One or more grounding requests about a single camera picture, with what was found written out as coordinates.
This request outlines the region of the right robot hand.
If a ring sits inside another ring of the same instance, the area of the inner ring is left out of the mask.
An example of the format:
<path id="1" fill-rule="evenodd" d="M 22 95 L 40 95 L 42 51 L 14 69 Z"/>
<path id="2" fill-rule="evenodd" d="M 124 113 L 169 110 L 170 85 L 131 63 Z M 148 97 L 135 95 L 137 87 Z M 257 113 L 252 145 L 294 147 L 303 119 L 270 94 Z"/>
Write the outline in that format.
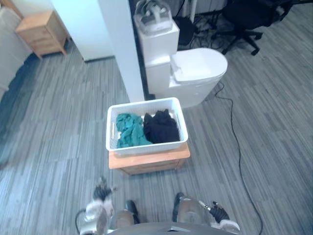
<path id="1" fill-rule="evenodd" d="M 225 211 L 225 209 L 216 201 L 212 202 L 211 206 L 208 206 L 206 203 L 203 201 L 199 200 L 198 203 L 205 208 L 206 210 L 209 211 L 209 213 L 213 216 L 215 221 L 220 224 L 222 220 L 229 220 L 229 215 Z"/>

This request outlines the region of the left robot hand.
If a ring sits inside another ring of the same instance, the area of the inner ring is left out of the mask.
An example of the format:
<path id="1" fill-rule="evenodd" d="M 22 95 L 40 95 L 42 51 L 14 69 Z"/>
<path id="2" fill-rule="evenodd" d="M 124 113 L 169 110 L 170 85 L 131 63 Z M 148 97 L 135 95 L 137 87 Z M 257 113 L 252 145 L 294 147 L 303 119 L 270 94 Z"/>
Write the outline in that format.
<path id="1" fill-rule="evenodd" d="M 117 187 L 108 186 L 107 179 L 104 176 L 101 176 L 93 191 L 92 198 L 93 200 L 105 201 L 115 191 L 117 191 Z"/>

